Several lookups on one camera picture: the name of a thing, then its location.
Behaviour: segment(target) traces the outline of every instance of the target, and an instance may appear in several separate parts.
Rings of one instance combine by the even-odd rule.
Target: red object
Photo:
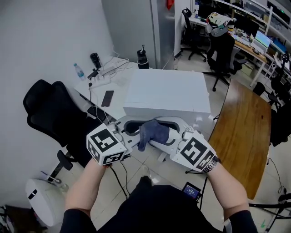
[[[167,8],[168,10],[171,9],[171,7],[173,6],[175,0],[167,0]]]

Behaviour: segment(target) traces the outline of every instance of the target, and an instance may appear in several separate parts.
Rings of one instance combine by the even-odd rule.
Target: plastic bottle
[[[82,81],[84,81],[86,78],[85,78],[85,75],[84,75],[84,72],[82,71],[82,69],[77,65],[77,63],[74,64],[74,67],[75,67],[75,70],[76,70],[78,77]]]

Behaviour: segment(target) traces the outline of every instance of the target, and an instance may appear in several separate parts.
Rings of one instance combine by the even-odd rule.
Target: laptop screen
[[[267,36],[265,36],[260,31],[257,31],[256,33],[256,40],[259,41],[261,44],[263,44],[267,48],[269,47],[270,41],[271,41]]]

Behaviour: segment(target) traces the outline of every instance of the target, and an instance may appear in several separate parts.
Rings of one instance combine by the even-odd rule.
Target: metal watch band
[[[203,172],[210,172],[218,163],[219,158],[217,156],[213,157],[212,161],[204,168]]]

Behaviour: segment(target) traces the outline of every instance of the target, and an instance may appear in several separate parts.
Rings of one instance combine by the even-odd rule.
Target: white marker cube
[[[172,160],[197,172],[202,172],[215,154],[216,152],[204,137],[194,131],[192,137],[185,142]]]
[[[87,149],[100,165],[122,160],[127,150],[105,124],[87,134]]]

